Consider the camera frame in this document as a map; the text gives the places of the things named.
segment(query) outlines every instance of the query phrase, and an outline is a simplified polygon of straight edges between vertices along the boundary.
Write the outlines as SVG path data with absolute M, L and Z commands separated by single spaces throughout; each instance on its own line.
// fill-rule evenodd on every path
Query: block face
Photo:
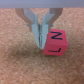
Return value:
M 62 56 L 68 47 L 65 31 L 58 29 L 51 29 L 51 31 L 55 33 L 48 33 L 43 54 Z

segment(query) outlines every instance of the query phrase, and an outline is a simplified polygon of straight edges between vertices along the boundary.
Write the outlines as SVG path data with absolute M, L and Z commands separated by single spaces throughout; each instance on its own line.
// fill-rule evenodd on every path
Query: cork surface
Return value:
M 33 8 L 39 23 L 48 8 Z M 45 56 L 15 9 L 0 9 L 0 84 L 84 84 L 84 8 L 64 8 L 54 22 L 66 31 L 63 56 Z

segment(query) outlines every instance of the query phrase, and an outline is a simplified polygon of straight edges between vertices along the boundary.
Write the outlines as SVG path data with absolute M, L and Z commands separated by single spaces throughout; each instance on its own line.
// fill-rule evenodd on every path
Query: pink block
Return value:
M 51 29 L 47 34 L 47 41 L 43 50 L 44 55 L 62 56 L 68 47 L 65 30 Z

